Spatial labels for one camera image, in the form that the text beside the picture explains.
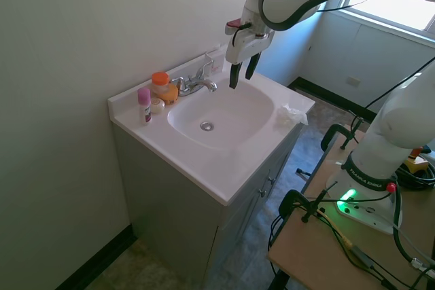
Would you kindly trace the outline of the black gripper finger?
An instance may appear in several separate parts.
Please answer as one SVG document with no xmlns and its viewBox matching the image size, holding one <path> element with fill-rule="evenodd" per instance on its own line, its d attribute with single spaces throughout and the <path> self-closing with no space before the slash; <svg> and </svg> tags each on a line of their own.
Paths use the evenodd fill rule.
<svg viewBox="0 0 435 290">
<path fill-rule="evenodd" d="M 245 72 L 245 78 L 247 80 L 250 80 L 252 78 L 252 76 L 254 75 L 254 72 L 255 72 L 256 67 L 258 65 L 261 54 L 262 53 L 259 52 L 250 58 L 249 64 L 248 64 L 248 66 L 246 68 L 246 72 Z"/>
<path fill-rule="evenodd" d="M 237 87 L 241 67 L 242 67 L 242 63 L 238 63 L 235 65 L 231 64 L 229 86 L 232 89 L 235 89 Z"/>
</svg>

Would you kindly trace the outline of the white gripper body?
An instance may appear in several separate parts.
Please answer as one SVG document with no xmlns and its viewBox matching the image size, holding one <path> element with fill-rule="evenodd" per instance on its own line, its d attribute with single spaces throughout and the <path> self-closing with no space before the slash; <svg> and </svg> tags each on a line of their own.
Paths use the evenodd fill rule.
<svg viewBox="0 0 435 290">
<path fill-rule="evenodd" d="M 273 37 L 274 31 L 259 37 L 250 29 L 243 29 L 229 41 L 226 60 L 232 65 L 238 65 L 265 51 L 270 46 Z"/>
</svg>

